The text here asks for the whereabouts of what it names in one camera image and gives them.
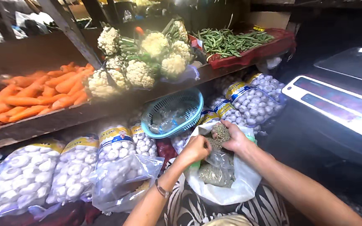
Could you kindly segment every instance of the blue plastic basket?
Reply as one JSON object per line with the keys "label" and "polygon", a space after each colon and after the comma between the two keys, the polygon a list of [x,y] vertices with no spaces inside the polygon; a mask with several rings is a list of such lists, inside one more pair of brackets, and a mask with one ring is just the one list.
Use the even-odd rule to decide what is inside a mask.
{"label": "blue plastic basket", "polygon": [[[185,118],[185,122],[165,134],[153,133],[150,130],[150,121],[152,120],[153,114],[155,112],[158,112],[160,109],[168,110],[168,108],[174,102],[184,102],[189,104],[189,107],[186,110],[185,115],[183,116],[183,118]],[[191,88],[175,94],[164,96],[151,103],[148,109],[143,113],[141,120],[142,129],[146,135],[155,139],[177,136],[180,133],[194,126],[199,121],[203,106],[204,98],[197,88]]]}

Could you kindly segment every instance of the plastic bag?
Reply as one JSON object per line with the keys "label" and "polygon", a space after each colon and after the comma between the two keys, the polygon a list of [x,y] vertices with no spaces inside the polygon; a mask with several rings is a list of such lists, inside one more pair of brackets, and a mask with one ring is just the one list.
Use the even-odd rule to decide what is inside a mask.
{"label": "plastic bag", "polygon": [[171,145],[173,146],[177,154],[180,154],[180,152],[184,149],[185,145],[187,145],[187,140],[189,139],[191,133],[192,130],[186,130],[180,135],[171,138]]}
{"label": "plastic bag", "polygon": [[89,201],[92,196],[89,174],[97,161],[98,140],[94,134],[78,137],[67,144],[55,168],[51,191],[46,202]]}
{"label": "plastic bag", "polygon": [[0,217],[43,205],[63,145],[45,140],[12,152],[0,165]]}
{"label": "plastic bag", "polygon": [[236,110],[230,101],[224,97],[218,97],[212,101],[211,108],[216,112],[216,114],[223,120],[229,121],[231,123],[246,126],[245,118],[242,116],[241,112]]}
{"label": "plastic bag", "polygon": [[264,91],[236,82],[230,85],[226,98],[240,111],[247,127],[256,127],[284,108]]}
{"label": "plastic bag", "polygon": [[[207,123],[197,126],[191,136],[208,134],[214,124],[217,122]],[[251,128],[239,126],[245,136],[253,137]],[[217,187],[211,184],[205,184],[199,178],[199,164],[192,164],[184,171],[185,179],[191,188],[199,196],[218,205],[231,205],[235,203],[245,202],[255,196],[255,190],[261,181],[261,176],[238,156],[234,156],[234,176],[235,181],[231,188]]]}
{"label": "plastic bag", "polygon": [[131,132],[137,154],[143,156],[157,156],[156,140],[143,132],[140,121],[136,122],[135,125],[131,127]]}
{"label": "plastic bag", "polygon": [[146,190],[136,191],[149,179],[154,184],[164,158],[129,155],[112,162],[105,168],[97,168],[91,175],[96,183],[92,204],[104,212],[130,212],[143,197]]}

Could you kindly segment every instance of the cauliflower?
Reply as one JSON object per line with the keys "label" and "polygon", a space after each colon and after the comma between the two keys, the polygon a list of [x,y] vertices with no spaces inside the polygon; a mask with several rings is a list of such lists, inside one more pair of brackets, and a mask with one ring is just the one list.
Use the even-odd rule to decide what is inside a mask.
{"label": "cauliflower", "polygon": [[168,50],[168,40],[162,33],[150,33],[142,41],[141,46],[146,53],[150,54],[151,58],[158,58]]}
{"label": "cauliflower", "polygon": [[172,53],[161,62],[161,74],[166,78],[176,78],[185,70],[187,61],[180,55]]}
{"label": "cauliflower", "polygon": [[178,27],[178,35],[179,35],[181,41],[184,41],[185,43],[188,42],[188,33],[187,33],[187,29],[185,29],[184,22],[174,21],[174,23]]}
{"label": "cauliflower", "polygon": [[104,54],[112,55],[118,51],[119,33],[112,27],[104,27],[100,36],[97,39],[97,46]]}
{"label": "cauliflower", "polygon": [[116,69],[117,71],[124,70],[124,58],[120,55],[114,57],[106,57],[107,63],[106,67],[109,69]]}
{"label": "cauliflower", "polygon": [[127,78],[134,86],[150,89],[154,85],[154,78],[150,76],[151,70],[145,62],[135,61],[128,62]]}
{"label": "cauliflower", "polygon": [[114,79],[117,87],[108,84],[107,73],[103,69],[95,70],[93,76],[88,78],[89,90],[94,97],[108,98],[119,94],[121,90],[129,89],[126,78],[120,72],[115,69],[107,71]]}
{"label": "cauliflower", "polygon": [[192,55],[189,52],[189,45],[183,41],[176,41],[173,43],[173,51],[175,54],[180,55],[183,59],[188,62],[192,60]]}

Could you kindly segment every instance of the yellow label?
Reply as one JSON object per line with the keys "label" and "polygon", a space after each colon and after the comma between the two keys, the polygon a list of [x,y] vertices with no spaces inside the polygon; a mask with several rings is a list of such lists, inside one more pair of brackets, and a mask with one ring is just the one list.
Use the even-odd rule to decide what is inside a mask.
{"label": "yellow label", "polygon": [[216,105],[216,107],[214,108],[214,111],[220,118],[222,118],[223,115],[231,109],[234,109],[234,107],[231,105],[230,101],[223,100],[218,105]]}
{"label": "yellow label", "polygon": [[213,121],[214,119],[219,119],[219,116],[216,114],[216,112],[214,112],[213,110],[209,109],[209,110],[203,110],[201,112],[201,118],[199,119],[199,121],[196,123],[197,126],[208,123]]}
{"label": "yellow label", "polygon": [[141,126],[141,125],[132,126],[132,127],[131,127],[131,132],[132,132],[132,135],[137,135],[137,134],[144,133],[143,130],[142,130],[142,126]]}
{"label": "yellow label", "polygon": [[229,86],[226,93],[226,98],[234,104],[236,99],[251,89],[245,82],[235,82]]}
{"label": "yellow label", "polygon": [[259,75],[262,75],[262,73],[257,73],[257,74],[254,74],[252,75],[249,79],[247,79],[245,82],[247,84],[251,84],[252,81],[254,81],[254,79],[258,78]]}
{"label": "yellow label", "polygon": [[42,140],[40,143],[31,144],[31,145],[44,147],[44,148],[51,148],[52,150],[58,153],[61,153],[64,148],[64,145],[60,141],[54,139]]}
{"label": "yellow label", "polygon": [[93,139],[92,137],[79,137],[69,142],[63,149],[63,153],[78,145],[98,148],[98,140]]}
{"label": "yellow label", "polygon": [[257,26],[257,25],[254,25],[254,28],[253,28],[254,30],[257,30],[257,31],[264,31],[265,29],[264,28],[262,28],[262,27],[259,27],[259,26]]}
{"label": "yellow label", "polygon": [[113,127],[100,133],[98,139],[100,141],[100,147],[102,148],[118,141],[132,141],[132,133],[125,127]]}

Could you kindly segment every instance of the black and white fabric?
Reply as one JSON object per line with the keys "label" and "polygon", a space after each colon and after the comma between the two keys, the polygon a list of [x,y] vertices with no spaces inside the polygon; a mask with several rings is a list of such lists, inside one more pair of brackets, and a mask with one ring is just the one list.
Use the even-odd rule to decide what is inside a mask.
{"label": "black and white fabric", "polygon": [[[173,161],[174,159],[168,161],[166,170]],[[182,174],[164,208],[167,226],[201,226],[216,218],[230,215],[243,215],[253,226],[289,225],[283,200],[264,182],[259,184],[253,199],[222,206],[209,204],[199,197]]]}

